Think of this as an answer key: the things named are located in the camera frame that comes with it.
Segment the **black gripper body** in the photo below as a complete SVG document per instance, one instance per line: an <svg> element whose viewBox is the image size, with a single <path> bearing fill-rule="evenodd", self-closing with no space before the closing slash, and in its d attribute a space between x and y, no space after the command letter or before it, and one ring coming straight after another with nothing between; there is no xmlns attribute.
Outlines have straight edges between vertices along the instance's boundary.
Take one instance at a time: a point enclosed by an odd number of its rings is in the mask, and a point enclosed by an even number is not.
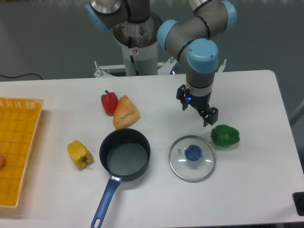
<svg viewBox="0 0 304 228"><path fill-rule="evenodd" d="M207 116L210 114L211 108L209 106L209 101L211 93L205 96L195 96L190 93L191 90L186 90L186 102L191 105L194 109L198 111L201 116Z"/></svg>

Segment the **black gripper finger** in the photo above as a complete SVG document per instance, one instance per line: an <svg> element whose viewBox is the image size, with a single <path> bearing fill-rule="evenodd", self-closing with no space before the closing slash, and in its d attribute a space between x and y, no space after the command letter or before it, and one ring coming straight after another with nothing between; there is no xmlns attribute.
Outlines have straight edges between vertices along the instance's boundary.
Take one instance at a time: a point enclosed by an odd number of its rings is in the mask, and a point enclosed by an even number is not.
<svg viewBox="0 0 304 228"><path fill-rule="evenodd" d="M219 111L215 107L209 107L205 111L199 111L200 116L203 118L203 126L213 125L218 120Z"/></svg>
<svg viewBox="0 0 304 228"><path fill-rule="evenodd" d="M176 99L182 104L182 110L186 110L191 103L190 89L185 85L181 85L177 89Z"/></svg>

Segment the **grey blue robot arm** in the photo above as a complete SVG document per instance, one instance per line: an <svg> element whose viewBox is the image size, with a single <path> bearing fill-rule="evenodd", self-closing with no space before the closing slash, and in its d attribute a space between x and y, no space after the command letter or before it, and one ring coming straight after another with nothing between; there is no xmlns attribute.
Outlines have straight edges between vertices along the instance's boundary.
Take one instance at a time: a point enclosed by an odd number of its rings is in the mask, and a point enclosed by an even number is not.
<svg viewBox="0 0 304 228"><path fill-rule="evenodd" d="M193 17L183 23L162 21L148 0L91 0L85 8L97 30L113 32L128 76L155 75L157 48L167 51L186 69L186 83L176 95L183 109L192 106L205 125L212 125L218 110L209 100L219 63L212 37L234 26L237 12L227 0L191 0L189 5Z"/></svg>

